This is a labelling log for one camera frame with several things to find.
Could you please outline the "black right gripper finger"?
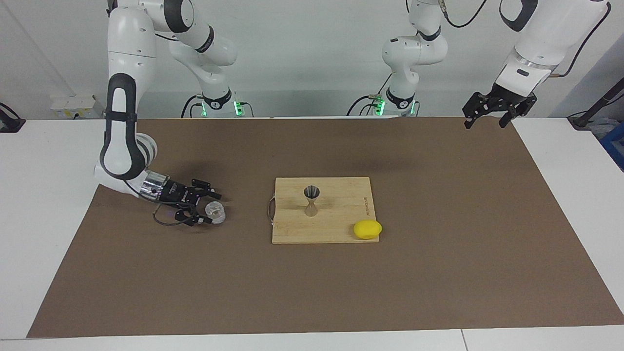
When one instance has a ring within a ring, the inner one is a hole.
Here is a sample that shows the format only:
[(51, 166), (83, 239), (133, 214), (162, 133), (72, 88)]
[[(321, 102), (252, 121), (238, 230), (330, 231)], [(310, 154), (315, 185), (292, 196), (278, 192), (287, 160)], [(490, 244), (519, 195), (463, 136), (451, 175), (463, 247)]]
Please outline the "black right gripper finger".
[(174, 225), (212, 224), (214, 221), (206, 215), (201, 215), (197, 207), (180, 207), (174, 215)]
[(198, 198), (210, 197), (215, 200), (221, 200), (221, 194), (216, 193), (209, 182), (199, 180), (198, 178), (192, 178), (191, 187), (193, 193)]

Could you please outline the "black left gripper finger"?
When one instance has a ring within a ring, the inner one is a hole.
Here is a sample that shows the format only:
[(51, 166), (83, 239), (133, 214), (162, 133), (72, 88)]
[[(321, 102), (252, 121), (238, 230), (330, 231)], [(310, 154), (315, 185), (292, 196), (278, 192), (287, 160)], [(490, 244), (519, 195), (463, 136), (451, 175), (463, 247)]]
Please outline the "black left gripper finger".
[(513, 119), (526, 116), (536, 102), (536, 96), (528, 96), (528, 98), (520, 102), (517, 106), (511, 104), (508, 106), (506, 113), (499, 120), (499, 126), (501, 128), (506, 128)]
[(474, 93), (462, 107), (462, 113), (465, 117), (464, 126), (470, 129), (478, 118), (490, 113), (489, 108), (490, 96), (481, 93)]

